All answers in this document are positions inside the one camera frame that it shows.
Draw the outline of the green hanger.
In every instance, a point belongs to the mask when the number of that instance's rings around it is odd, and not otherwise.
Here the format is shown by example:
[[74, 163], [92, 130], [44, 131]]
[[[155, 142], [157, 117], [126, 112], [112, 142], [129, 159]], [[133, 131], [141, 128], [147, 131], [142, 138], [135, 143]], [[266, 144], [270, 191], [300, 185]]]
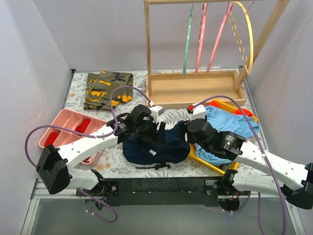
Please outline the green hanger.
[[188, 28], [187, 28], [185, 53], [184, 53], [184, 61], [183, 61], [183, 72], [182, 72], [182, 74], [184, 77], [186, 76], [187, 63], [188, 63], [188, 52], [189, 52], [190, 36], [191, 36], [191, 28], [192, 28], [193, 7], [194, 7], [194, 3], [191, 3], [190, 8], [189, 8]]

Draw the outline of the navy blue shorts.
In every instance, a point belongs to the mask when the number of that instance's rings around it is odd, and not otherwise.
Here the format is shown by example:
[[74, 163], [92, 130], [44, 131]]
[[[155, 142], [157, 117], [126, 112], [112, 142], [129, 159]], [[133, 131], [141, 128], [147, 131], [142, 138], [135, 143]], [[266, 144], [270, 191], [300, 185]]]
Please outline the navy blue shorts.
[[184, 161], [190, 152], [190, 145], [179, 139], [179, 125], [165, 130], [166, 144], [146, 142], [135, 135], [123, 142], [123, 155], [127, 161], [139, 165], [156, 165], [156, 168], [167, 167], [169, 163]]

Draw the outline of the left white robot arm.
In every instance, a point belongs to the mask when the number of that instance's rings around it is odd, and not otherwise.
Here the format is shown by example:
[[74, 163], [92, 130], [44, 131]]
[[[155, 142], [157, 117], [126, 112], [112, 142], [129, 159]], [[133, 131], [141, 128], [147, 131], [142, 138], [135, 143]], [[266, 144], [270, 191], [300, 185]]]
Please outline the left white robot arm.
[[98, 196], [104, 190], [101, 175], [96, 170], [79, 170], [76, 166], [84, 159], [134, 135], [153, 144], [165, 144], [165, 123], [158, 118], [164, 113], [161, 106], [137, 105], [130, 113], [116, 116], [90, 137], [82, 137], [60, 147], [49, 145], [40, 156], [36, 171], [49, 194], [57, 194], [66, 188], [87, 189]]

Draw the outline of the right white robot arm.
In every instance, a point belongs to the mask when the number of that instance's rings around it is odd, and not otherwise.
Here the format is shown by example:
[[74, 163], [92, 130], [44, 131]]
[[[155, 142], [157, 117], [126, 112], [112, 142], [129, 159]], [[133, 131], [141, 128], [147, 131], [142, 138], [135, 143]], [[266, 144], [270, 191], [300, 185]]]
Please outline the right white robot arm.
[[220, 194], [257, 191], [282, 196], [290, 204], [305, 210], [313, 208], [313, 165], [296, 164], [259, 147], [230, 131], [219, 132], [202, 118], [179, 122], [179, 138], [198, 144], [206, 152], [251, 166], [263, 175], [226, 170], [217, 185]]

